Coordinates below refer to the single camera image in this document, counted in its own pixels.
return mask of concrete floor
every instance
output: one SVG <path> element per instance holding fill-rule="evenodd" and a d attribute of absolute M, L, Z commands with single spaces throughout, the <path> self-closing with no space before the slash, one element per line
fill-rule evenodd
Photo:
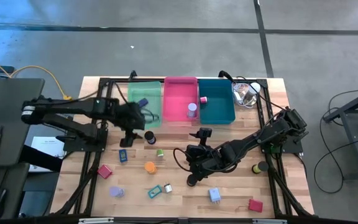
<path fill-rule="evenodd" d="M 259 3 L 266 29 L 358 30 L 358 1 Z M 0 0 L 0 24 L 10 25 L 258 29 L 256 18 L 253 0 Z M 337 93 L 358 89 L 358 35 L 267 34 L 266 39 L 274 77 L 285 79 L 291 107 L 308 123 L 310 134 L 303 140 L 303 149 L 315 213 L 358 221 L 358 180 L 345 182 L 339 193 L 328 195 L 313 179 L 314 165 L 326 153 L 318 125 L 328 101 Z M 141 76 L 215 77 L 220 70 L 245 77 L 267 76 L 259 34 L 0 30 L 0 64 L 46 67 L 72 96 L 78 95 L 85 75 L 129 75 L 133 69 Z M 43 94 L 61 97 L 42 71 L 26 70 L 19 77 L 42 77 L 47 82 Z M 341 96 L 333 106 L 356 96 Z M 331 149 L 347 143 L 340 127 L 324 124 L 323 132 Z M 57 134 L 31 127 L 26 143 L 33 136 Z M 357 169 L 350 148 L 337 157 L 345 173 Z M 317 176 L 326 190 L 340 183 L 331 159 L 322 162 Z M 40 209 L 29 210 L 31 198 L 22 209 L 40 215 L 47 199 Z"/>

